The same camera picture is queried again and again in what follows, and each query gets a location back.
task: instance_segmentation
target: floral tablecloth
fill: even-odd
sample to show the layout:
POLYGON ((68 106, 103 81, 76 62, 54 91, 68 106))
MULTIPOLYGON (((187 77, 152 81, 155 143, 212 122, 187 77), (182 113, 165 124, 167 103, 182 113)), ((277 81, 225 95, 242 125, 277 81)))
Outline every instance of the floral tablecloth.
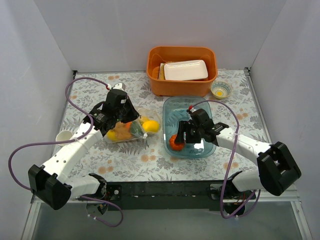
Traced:
MULTIPOLYGON (((153 95, 145 72, 77 74, 76 78, 78 77, 97 78, 112 85, 123 82, 136 108, 155 110, 162 117, 163 104, 168 97, 153 95)), ((216 80, 232 85, 232 95, 223 102, 236 112, 240 122, 239 133, 266 142, 267 137, 244 71, 220 69, 216 80)), ((107 90, 103 85, 94 81, 81 80, 72 86, 70 98, 79 107, 89 112, 95 104, 104 101, 106 95, 107 90)), ((205 98, 215 99, 211 93, 205 98)), ((223 122, 236 128, 236 121, 225 107, 213 102, 210 106, 215 123, 223 122)), ((62 129, 74 132, 83 118, 83 113, 68 104, 62 129)), ((215 152, 206 158, 175 158, 166 152, 161 131, 156 135, 148 136, 147 139, 118 144, 107 144, 101 140, 86 153, 69 177, 96 173, 109 182, 216 180, 223 179, 230 154, 230 150, 217 147, 215 152)), ((251 161, 236 154, 230 174, 239 170, 254 169, 256 166, 251 161)))

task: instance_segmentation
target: white plate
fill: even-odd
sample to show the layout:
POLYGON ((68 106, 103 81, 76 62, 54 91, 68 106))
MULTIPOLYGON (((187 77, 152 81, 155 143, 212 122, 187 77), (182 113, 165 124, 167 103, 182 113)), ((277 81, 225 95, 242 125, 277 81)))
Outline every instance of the white plate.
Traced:
POLYGON ((203 60, 171 62, 164 65, 164 77, 175 81, 206 79, 208 71, 203 60))

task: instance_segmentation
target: table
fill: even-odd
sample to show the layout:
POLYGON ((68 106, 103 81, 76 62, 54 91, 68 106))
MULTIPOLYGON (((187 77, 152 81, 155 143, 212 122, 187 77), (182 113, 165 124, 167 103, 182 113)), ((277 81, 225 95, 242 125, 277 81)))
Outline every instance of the table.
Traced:
MULTIPOLYGON (((109 84, 124 82, 136 107, 152 108, 162 116, 162 106, 167 97, 156 97, 151 93, 145 72, 76 75, 77 78, 85 76, 109 84)), ((224 102, 239 118, 239 133, 269 142, 269 134, 255 100, 248 70, 220 69, 217 80, 232 85, 233 93, 224 102)), ((78 106, 89 111, 96 103, 105 100, 106 94, 106 89, 100 84, 83 80, 73 85, 70 96, 78 106)), ((213 96, 208 94, 205 98, 213 99, 213 96)), ((222 106, 211 103, 211 111, 215 122, 236 127, 231 114, 222 106)), ((61 130, 75 131, 83 117, 67 105, 61 130)), ((217 180, 223 179, 229 157, 229 150, 217 147, 214 154, 207 158, 173 158, 164 150, 163 136, 160 133, 147 140, 120 144, 100 141, 75 166, 70 177, 85 176, 93 172, 102 175, 108 182, 217 180)), ((253 163, 239 155, 233 161, 232 173, 256 169, 253 163)), ((253 200, 249 201, 248 207, 252 204, 253 200)), ((200 209, 199 206, 194 209, 177 207, 168 210, 145 209, 145 206, 141 206, 138 210, 124 210, 125 220, 122 225, 109 228, 86 217, 85 207, 84 202, 70 200, 63 209, 54 211, 38 198, 33 199, 22 239, 66 239, 71 236, 77 239, 97 239, 103 235, 118 239, 311 239, 294 186, 279 197, 262 191, 256 209, 239 221, 225 220, 212 212, 219 210, 218 201, 212 201, 212 211, 208 211, 208 208, 200 209)), ((119 213, 108 211, 102 218, 116 222, 119 213)))
MULTIPOLYGON (((79 73, 75 77, 96 78, 111 85, 122 82, 136 109, 155 110, 162 118, 163 104, 168 97, 158 97, 151 92, 145 72, 79 73)), ((244 71, 220 69, 216 80, 232 86, 231 96, 223 102, 235 111, 240 122, 239 133, 267 142, 266 130, 244 71)), ((89 80, 75 82, 70 92, 71 100, 87 112, 95 104, 105 101, 106 95, 107 90, 102 84, 89 80)), ((215 100, 211 92, 205 96, 205 99, 215 100)), ((228 109, 213 102, 210 103, 210 107, 215 123, 223 122, 233 126, 233 129, 236 128, 236 121, 228 109)), ((62 130, 75 132, 84 116, 68 104, 62 130)), ((162 132, 148 136, 145 140, 138 139, 118 144, 108 144, 102 140, 88 151, 71 171, 69 177, 96 173, 108 182, 217 180, 224 178, 230 154, 230 150, 217 147, 209 157, 175 158, 166 152, 162 132)), ((251 161, 236 154, 230 174, 239 170, 254 169, 256 166, 251 161)))

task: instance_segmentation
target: white wall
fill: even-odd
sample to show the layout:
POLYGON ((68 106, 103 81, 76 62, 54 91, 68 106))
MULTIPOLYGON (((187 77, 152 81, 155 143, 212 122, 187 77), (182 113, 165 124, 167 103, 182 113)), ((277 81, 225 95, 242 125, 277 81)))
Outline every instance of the white wall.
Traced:
POLYGON ((254 62, 286 0, 34 0, 71 69, 145 70, 157 45, 207 46, 219 68, 254 62))
POLYGON ((288 145, 314 239, 320 239, 320 1, 287 0, 254 64, 252 80, 273 141, 288 145))
MULTIPOLYGON (((33 0, 0 0, 0 239, 20 239, 31 193, 8 171, 20 145, 54 140, 72 71, 33 0)), ((13 170, 26 185, 32 164, 47 160, 51 146, 22 150, 13 170)))

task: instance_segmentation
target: black base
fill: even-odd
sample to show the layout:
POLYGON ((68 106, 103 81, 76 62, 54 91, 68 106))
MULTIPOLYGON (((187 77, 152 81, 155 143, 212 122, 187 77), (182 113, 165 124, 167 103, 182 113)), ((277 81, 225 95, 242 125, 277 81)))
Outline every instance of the black base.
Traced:
MULTIPOLYGON (((211 184, 222 185, 222 180, 206 181, 150 181, 109 182, 107 200, 123 210, 208 209, 219 211, 220 202, 208 194, 211 184)), ((109 206, 108 211, 117 211, 109 206)))

